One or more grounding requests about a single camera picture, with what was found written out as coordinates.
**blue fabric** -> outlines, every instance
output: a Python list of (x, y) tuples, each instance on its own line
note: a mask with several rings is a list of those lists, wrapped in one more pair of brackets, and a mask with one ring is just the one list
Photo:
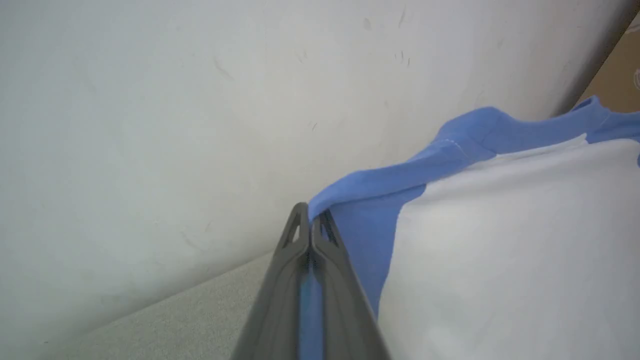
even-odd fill
[[(331, 209), (377, 316), (398, 214), (404, 204), (422, 195), (427, 183), (497, 154), (554, 145), (585, 133), (589, 143), (619, 138), (640, 142), (640, 112), (613, 113), (596, 97), (544, 122), (521, 122), (496, 108), (477, 109), (444, 124), (435, 139), (408, 161), (354, 172), (325, 188), (309, 202), (309, 221)], [(310, 277), (302, 292), (301, 359), (322, 359), (322, 289)]]

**white fabric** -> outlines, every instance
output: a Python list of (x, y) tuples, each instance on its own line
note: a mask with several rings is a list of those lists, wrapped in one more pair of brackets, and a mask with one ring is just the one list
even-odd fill
[(536, 151), (404, 206), (380, 299), (394, 359), (640, 358), (640, 144)]

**cardboard box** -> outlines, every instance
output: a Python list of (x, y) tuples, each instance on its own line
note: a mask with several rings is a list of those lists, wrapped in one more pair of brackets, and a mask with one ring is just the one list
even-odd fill
[(640, 111), (640, 14), (604, 61), (580, 101), (592, 95), (597, 95), (602, 105), (612, 111)]

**gray carpet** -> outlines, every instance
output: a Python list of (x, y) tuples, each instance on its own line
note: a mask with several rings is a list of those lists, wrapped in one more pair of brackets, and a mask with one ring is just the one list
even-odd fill
[(228, 359), (271, 254), (101, 327), (55, 360)]

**white wall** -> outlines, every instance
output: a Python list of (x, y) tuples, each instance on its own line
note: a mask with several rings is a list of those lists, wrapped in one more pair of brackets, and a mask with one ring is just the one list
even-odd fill
[(264, 253), (457, 114), (549, 116), (633, 2), (3, 2), (0, 353)]

